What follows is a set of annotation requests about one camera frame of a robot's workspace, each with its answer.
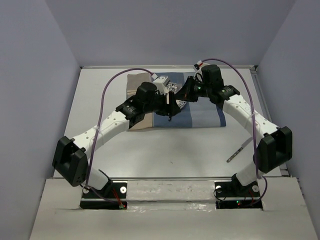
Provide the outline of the blue floral ceramic plate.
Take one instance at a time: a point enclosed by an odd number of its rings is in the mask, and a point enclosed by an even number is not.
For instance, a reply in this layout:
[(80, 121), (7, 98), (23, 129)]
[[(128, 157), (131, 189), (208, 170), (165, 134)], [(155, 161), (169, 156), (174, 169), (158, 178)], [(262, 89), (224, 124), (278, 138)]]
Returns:
[[(169, 81), (165, 87), (168, 92), (174, 92), (174, 94), (177, 94), (179, 90), (182, 88), (182, 84)], [(179, 99), (175, 99), (175, 101), (181, 110), (185, 107), (187, 103), (186, 101), (179, 100)]]

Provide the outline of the blue beige checked cloth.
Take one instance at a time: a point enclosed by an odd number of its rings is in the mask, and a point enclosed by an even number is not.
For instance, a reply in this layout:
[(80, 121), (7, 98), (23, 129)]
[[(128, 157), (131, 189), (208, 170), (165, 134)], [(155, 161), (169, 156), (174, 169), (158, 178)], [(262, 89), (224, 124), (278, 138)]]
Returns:
[[(168, 76), (174, 89), (181, 88), (187, 77), (193, 76), (193, 72), (157, 72), (160, 76)], [(128, 74), (126, 85), (126, 98), (135, 95), (138, 86), (143, 82), (153, 82), (148, 73)], [(171, 121), (168, 117), (155, 113), (148, 113), (144, 119), (130, 130), (137, 131), (147, 128), (219, 128), (226, 127), (225, 114), (208, 98), (199, 97), (197, 102), (182, 102), (181, 112)]]

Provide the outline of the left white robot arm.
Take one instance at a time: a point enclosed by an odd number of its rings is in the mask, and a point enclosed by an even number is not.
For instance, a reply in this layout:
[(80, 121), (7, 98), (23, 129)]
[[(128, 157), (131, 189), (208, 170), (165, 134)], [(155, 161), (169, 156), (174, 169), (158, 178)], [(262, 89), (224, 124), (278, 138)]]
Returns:
[(175, 94), (180, 87), (169, 82), (143, 82), (135, 94), (119, 105), (108, 117), (86, 132), (57, 142), (53, 168), (73, 187), (85, 185), (97, 196), (106, 198), (112, 191), (112, 180), (102, 170), (93, 168), (94, 153), (116, 135), (141, 122), (146, 114), (156, 113), (172, 118), (181, 112)]

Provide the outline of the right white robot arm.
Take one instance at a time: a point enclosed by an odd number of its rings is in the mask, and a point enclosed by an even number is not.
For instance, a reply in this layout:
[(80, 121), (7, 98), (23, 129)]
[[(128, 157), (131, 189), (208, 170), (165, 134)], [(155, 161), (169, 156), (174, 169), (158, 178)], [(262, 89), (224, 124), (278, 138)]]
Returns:
[(185, 102), (208, 98), (252, 136), (252, 162), (235, 173), (231, 181), (220, 183), (216, 190), (223, 198), (242, 197), (254, 182), (292, 159), (293, 132), (267, 120), (254, 109), (251, 99), (245, 100), (234, 86), (226, 85), (217, 65), (198, 62), (194, 67), (194, 76), (187, 78), (175, 98)]

